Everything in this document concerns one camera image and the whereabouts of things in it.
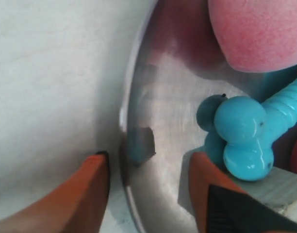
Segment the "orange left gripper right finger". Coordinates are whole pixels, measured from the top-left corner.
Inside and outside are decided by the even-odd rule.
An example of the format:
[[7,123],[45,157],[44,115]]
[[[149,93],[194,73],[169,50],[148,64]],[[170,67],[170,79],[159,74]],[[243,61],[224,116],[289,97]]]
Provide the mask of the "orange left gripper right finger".
[[200,233],[297,233],[297,223],[251,197],[204,152],[192,154],[188,181]]

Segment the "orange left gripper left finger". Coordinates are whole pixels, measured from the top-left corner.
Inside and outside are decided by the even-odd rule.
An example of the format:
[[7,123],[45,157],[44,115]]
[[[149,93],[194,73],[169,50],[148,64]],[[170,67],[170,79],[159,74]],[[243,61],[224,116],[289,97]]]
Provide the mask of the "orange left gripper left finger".
[[64,183],[0,220],[0,233],[98,233],[109,197],[109,154],[89,156]]

